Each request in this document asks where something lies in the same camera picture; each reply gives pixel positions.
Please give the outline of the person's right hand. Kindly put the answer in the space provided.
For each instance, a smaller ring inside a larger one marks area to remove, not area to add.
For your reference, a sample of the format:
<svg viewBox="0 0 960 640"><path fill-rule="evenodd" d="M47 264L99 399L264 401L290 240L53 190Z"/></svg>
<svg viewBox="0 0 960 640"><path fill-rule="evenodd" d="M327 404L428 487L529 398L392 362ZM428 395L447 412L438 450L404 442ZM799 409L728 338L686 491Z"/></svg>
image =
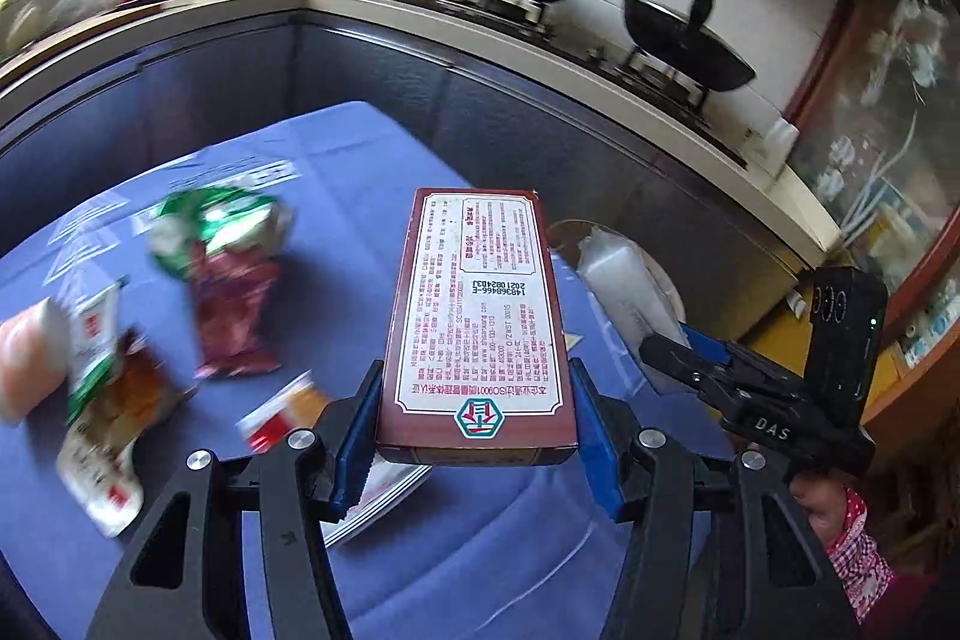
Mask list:
<svg viewBox="0 0 960 640"><path fill-rule="evenodd" d="M828 548L843 533L846 523L846 486L832 474L800 473L793 477L789 492L807 513L815 536Z"/></svg>

